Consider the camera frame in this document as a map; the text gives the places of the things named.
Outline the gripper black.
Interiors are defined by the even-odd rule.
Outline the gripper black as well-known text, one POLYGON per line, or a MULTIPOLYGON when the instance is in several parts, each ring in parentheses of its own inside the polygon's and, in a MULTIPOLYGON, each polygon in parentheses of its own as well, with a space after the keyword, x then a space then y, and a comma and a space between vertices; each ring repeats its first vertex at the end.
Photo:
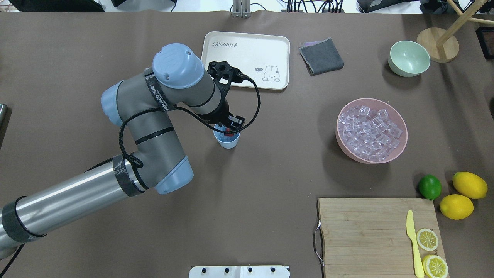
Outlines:
POLYGON ((208 123, 224 126, 225 130, 223 133, 232 133, 232 129, 241 129, 245 123, 245 118, 238 115, 233 116, 230 113, 228 102, 221 102, 208 117, 208 123))

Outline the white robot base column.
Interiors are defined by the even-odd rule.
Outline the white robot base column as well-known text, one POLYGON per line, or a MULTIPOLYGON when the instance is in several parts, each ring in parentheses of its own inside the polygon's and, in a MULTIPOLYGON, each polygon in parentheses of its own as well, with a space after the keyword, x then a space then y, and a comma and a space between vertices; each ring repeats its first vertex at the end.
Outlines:
POLYGON ((237 265, 195 266, 189 278, 290 278, 289 266, 283 265, 237 265))

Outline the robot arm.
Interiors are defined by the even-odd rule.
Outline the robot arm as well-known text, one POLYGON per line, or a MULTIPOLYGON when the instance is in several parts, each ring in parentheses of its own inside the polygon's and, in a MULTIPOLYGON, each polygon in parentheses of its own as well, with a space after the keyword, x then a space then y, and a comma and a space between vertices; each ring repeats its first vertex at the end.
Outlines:
POLYGON ((110 87, 101 97, 109 120, 120 127, 120 154, 96 167, 1 209, 1 259, 48 232, 150 188, 167 194, 192 181, 193 171, 168 112, 189 113, 208 128, 215 125, 240 132, 245 118, 229 111, 231 83, 252 81, 226 61, 205 68, 190 47, 164 46, 142 74, 110 87), (137 151, 125 150, 129 129, 137 151))

